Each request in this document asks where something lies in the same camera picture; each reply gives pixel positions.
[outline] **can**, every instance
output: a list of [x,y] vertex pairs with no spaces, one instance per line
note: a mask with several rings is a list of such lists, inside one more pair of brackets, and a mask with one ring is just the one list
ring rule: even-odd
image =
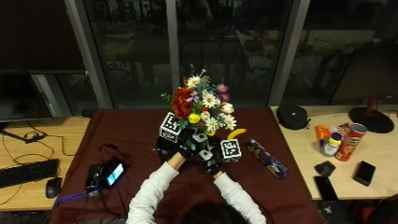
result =
[[339,161],[347,161],[350,159],[350,155],[356,149],[362,137],[368,130],[367,127],[359,123],[350,123],[347,126],[348,130],[343,136],[343,142],[334,155]]

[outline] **glass pane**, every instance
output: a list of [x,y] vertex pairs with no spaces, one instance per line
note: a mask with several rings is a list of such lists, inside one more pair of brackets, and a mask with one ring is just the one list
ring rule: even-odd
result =
[[282,103],[362,103],[363,99],[331,102],[351,55],[396,39],[398,1],[311,0]]
[[179,0],[179,73],[229,86],[235,106],[265,106],[290,0]]
[[81,116],[84,109],[98,109],[97,98],[88,75],[57,75],[62,93],[73,116]]
[[165,0],[85,0],[115,108],[158,107],[171,91]]

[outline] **banana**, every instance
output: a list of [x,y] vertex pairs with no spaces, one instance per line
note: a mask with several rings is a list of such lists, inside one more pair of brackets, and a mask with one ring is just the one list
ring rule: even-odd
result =
[[234,139],[239,134],[246,133],[247,129],[234,129],[226,136],[227,140]]

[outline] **flower bouquet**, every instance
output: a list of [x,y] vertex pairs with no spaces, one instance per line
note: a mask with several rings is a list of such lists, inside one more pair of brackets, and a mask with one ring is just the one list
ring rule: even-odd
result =
[[233,130],[237,126],[231,116],[234,107],[229,104],[227,86],[214,85],[201,69],[199,74],[185,78],[183,86],[173,95],[163,93],[161,98],[170,102],[174,115],[179,119],[179,129],[195,128],[213,136],[219,128]]

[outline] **wooden desk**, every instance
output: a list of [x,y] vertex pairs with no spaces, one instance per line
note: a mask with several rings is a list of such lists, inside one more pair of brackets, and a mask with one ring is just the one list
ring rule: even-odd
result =
[[[48,119],[41,121],[33,121],[32,126],[45,132],[48,135],[57,135],[65,138],[65,154],[74,154],[77,147],[81,143],[85,127],[89,119],[81,117],[72,117],[68,119]],[[10,124],[6,128],[9,133],[18,136],[24,136],[25,133],[33,130],[21,122],[18,124]],[[0,135],[0,168],[13,165],[13,161],[9,158],[9,154],[13,158],[24,154],[40,154],[45,157],[50,155],[50,149],[40,143],[25,144],[21,140]],[[60,137],[48,136],[41,140],[44,144],[53,147],[52,158],[60,159],[60,177],[65,177],[66,169],[72,163],[73,156],[65,156],[62,153],[62,139]],[[44,158],[40,156],[26,156],[21,158],[20,162],[42,161]],[[28,182],[22,185],[16,185],[0,189],[0,205],[1,211],[21,211],[21,210],[50,210],[54,199],[48,199],[45,196],[45,186],[48,178],[37,181]]]
[[[390,115],[395,123],[391,133],[366,133],[359,146],[350,156],[348,161],[327,158],[319,153],[319,144],[315,140],[314,126],[324,124],[327,127],[338,126],[347,121],[351,106],[303,106],[311,119],[311,127],[307,130],[293,131],[281,126],[294,159],[303,175],[312,199],[319,199],[318,189],[312,182],[312,176],[318,175],[314,166],[323,161],[330,161],[335,170],[330,176],[336,196],[346,199],[379,199],[398,193],[398,118]],[[396,105],[379,106],[380,112],[398,109]],[[366,161],[375,166],[375,173],[368,187],[364,187],[351,179],[356,163]]]

